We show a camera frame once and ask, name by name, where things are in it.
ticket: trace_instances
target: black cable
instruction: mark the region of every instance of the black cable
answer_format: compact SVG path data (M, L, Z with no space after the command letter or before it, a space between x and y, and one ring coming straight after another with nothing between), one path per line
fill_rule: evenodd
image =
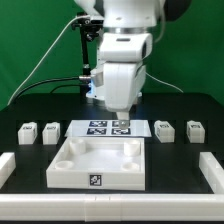
M57 87L55 87L53 90L51 90L50 93L54 93L57 89L60 89L60 88L64 88L64 87L72 87L72 86L84 86L84 87L88 87L89 85L88 85L88 84L79 84L79 85L61 85L61 86L57 86Z
M17 95L14 97L14 99L12 100L12 103L16 102L16 100L26 91L36 87L36 86L40 86L46 83L51 83L51 82L64 82L64 81L74 81L74 80L79 80L79 77L72 77L72 78L56 78L56 79L46 79L37 83L34 83L30 86L27 86L26 88L24 88L23 90L21 90L20 92L17 93Z

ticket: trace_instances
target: cable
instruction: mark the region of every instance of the cable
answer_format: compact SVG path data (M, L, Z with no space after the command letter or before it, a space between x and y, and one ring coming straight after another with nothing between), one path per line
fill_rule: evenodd
M63 82L63 81L73 81L73 80L79 80L78 77L72 77L72 78L58 78L58 79L47 79L47 80L43 80L37 83L34 83L30 86L27 86L26 88L24 88L23 90L21 90L20 92L18 92L12 99L11 103L15 102L23 93L27 92L28 90L36 87L36 86L40 86L43 84L47 84L47 83L52 83L52 82Z
M65 87L73 87L73 86L86 86L88 87L89 85L88 84L79 84L79 85L61 85L61 86L57 86L55 87L53 90L51 90L51 94L53 94L57 89L60 89L60 88L65 88Z
M161 5L161 2L158 0L159 8L161 10L161 29L160 29L160 34L154 41L154 43L158 43L159 41L162 40L165 30L166 30L166 15L163 6Z
M172 84L169 84L169 83L167 83L167 82L163 82L163 81L161 81L161 80L159 80L159 79L156 79L155 77L149 75L147 72L146 72L146 75L149 76L151 79L153 79L153 80L159 82L159 83L162 83L162 84L164 84L164 85L170 86L170 87L172 87L172 88L174 88L174 89L180 91L181 93L184 93L184 91L183 91L182 89L180 89L180 88L178 88L178 87L176 87L176 86L174 86L174 85L172 85Z
M80 16L80 17L75 17L74 19L72 19L66 26L65 28L61 31L61 33L59 34L59 36L56 38L56 40L53 42L53 44L50 46L50 48L47 50L47 52L44 54L44 56L41 58L41 60L38 62L38 64L36 65L36 67L33 69L33 71L30 73L30 75L20 84L20 86L15 90L15 92L12 94L11 98L8 101L8 105L10 105L14 99L14 97L17 95L17 93L20 91L20 89L27 83L27 81L33 76L33 74L35 73L35 71L39 68L39 66L41 65L41 63L44 61L44 59L47 57L47 55L49 54L49 52L52 50L52 48L56 45L56 43L58 42L58 40L61 38L61 36L64 34L64 32L66 31L66 29L76 20L78 19L84 19L84 18L89 18L90 16Z

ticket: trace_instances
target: white cable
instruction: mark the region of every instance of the white cable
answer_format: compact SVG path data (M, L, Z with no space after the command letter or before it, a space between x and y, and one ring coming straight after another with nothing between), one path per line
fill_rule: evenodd
M161 2L158 0L159 8L161 11L161 29L160 29L160 34L154 41L154 43L158 43L159 41L162 40L164 33L166 31L166 15L164 11L164 7L162 6Z
M22 84L20 84L20 86L16 89L16 91L12 94L11 98L8 101L8 105L11 104L11 102L13 101L14 97L16 96L16 94L20 91L20 89L27 83L27 81L33 76L33 74L35 73L35 71L39 68L39 66L41 65L41 63L44 61L44 59L47 57L47 55L50 53L50 51L52 50L52 48L55 46L55 44L59 41L59 39L61 38L61 36L64 34L64 32L66 31L66 29L76 20L78 19L85 19L85 18L90 18L89 15L87 16L80 16L80 17L75 17L74 19L72 19L66 26L65 28L61 31L61 33L59 34L59 36L56 38L56 40L53 42L53 44L50 46L50 48L47 50L47 52L44 54L44 56L41 58L41 60L38 62L38 64L36 65L36 67L33 69L33 71L30 73L30 75L22 82Z
M178 87L176 87L176 86L174 86L174 85L172 85L172 84L169 84L169 83L167 83L167 82L163 82L163 81L161 81L161 80L159 80L159 79L156 79L155 77L149 75L147 72L146 72L146 75L149 76L151 79L153 79L153 80L159 82L159 83L162 83L162 84L164 84L164 85L170 86L170 87L172 87L172 88L174 88L174 89L180 91L181 93L184 93L184 91L183 91L182 89L180 89L180 88L178 88Z

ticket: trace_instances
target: white paper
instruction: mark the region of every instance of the white paper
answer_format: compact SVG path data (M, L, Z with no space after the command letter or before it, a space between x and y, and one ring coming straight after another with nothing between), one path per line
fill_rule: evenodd
M151 131L147 120L131 120L130 127L121 130L118 121L112 120L73 120L65 137L76 136L132 136L151 137Z

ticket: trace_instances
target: white box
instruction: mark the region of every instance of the white box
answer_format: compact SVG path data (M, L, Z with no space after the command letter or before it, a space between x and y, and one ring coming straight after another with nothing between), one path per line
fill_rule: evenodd
M37 123L24 123L18 131L19 145L31 145L37 137Z
M167 121L156 121L155 135L162 143L174 142L175 130Z
M42 137L44 145L57 145L60 138L60 124L57 122L46 124Z
M49 188L145 190L144 139L68 137L46 172Z
M187 122L187 136L190 143L204 143L205 129L200 122L188 121Z

